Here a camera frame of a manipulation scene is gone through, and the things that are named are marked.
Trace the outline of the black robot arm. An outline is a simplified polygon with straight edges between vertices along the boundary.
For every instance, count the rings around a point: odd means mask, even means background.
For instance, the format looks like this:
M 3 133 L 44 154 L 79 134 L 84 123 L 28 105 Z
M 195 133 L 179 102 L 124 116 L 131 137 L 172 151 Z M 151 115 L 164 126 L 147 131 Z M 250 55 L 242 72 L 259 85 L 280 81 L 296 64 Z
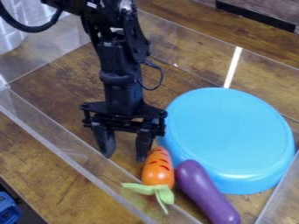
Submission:
M 43 4 L 80 17 L 100 60 L 99 78 L 106 100 L 80 105 L 84 126 L 92 129 L 99 151 L 111 157 L 115 132 L 136 134 L 136 160 L 146 160 L 155 137 L 164 134 L 167 112 L 144 101 L 142 65 L 151 42 L 140 29 L 134 0 L 41 0 Z

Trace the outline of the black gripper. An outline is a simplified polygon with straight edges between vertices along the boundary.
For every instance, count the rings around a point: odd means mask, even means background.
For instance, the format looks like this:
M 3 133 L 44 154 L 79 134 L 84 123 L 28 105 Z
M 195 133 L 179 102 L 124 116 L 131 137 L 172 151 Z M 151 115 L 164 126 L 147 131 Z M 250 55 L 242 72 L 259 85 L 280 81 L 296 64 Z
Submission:
M 164 136 L 167 111 L 144 102 L 130 114 L 110 111 L 104 101 L 84 102 L 79 108 L 84 113 L 83 126 L 91 128 L 103 156 L 110 158 L 115 153 L 115 131 L 138 132 L 136 161 L 144 162 L 147 152 L 152 148 L 154 137 Z

